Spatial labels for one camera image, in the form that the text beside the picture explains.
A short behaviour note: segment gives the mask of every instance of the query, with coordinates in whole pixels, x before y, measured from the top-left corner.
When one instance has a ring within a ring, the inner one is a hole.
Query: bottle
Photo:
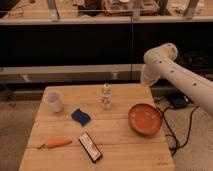
[[[104,84],[101,90],[101,105],[103,109],[111,108],[111,88],[109,84]]]

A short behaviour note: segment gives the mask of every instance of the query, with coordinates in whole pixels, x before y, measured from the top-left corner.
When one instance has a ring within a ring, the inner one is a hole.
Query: chocolate bar
[[[93,163],[96,163],[100,158],[103,157],[103,154],[100,152],[97,145],[93,142],[88,133],[81,135],[79,137],[79,141],[83,145]]]

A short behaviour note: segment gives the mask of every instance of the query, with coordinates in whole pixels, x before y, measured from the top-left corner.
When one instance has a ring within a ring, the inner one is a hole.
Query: plastic cup
[[[60,91],[48,91],[44,96],[44,101],[54,112],[61,112],[64,108]]]

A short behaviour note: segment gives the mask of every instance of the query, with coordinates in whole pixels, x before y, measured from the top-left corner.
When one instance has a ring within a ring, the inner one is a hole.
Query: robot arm
[[[178,50],[166,43],[144,54],[141,82],[149,86],[164,77],[213,117],[213,82],[173,62]]]

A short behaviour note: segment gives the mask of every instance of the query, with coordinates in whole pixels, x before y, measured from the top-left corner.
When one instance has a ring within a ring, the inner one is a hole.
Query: orange bowl
[[[160,113],[151,105],[136,104],[129,111],[132,128],[145,135],[155,134],[162,125]]]

